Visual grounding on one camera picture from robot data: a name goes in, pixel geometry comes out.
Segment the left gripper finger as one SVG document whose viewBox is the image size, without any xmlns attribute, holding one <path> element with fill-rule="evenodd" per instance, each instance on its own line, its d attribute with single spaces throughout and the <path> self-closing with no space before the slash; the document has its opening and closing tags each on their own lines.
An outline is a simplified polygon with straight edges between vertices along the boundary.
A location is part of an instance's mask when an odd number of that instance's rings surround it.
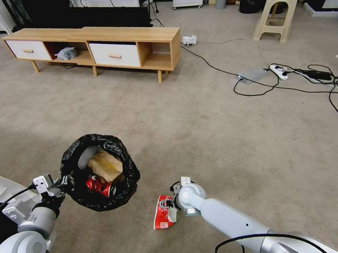
<svg viewBox="0 0 338 253">
<path fill-rule="evenodd" d="M 59 187 L 52 187 L 52 193 L 55 197 L 60 198 L 65 195 L 67 192 L 68 186 L 59 186 Z"/>
<path fill-rule="evenodd" d="M 57 178 L 54 182 L 54 188 L 62 189 L 68 188 L 71 185 L 71 180 L 69 179 L 69 175 L 65 175 L 61 178 Z"/>
</svg>

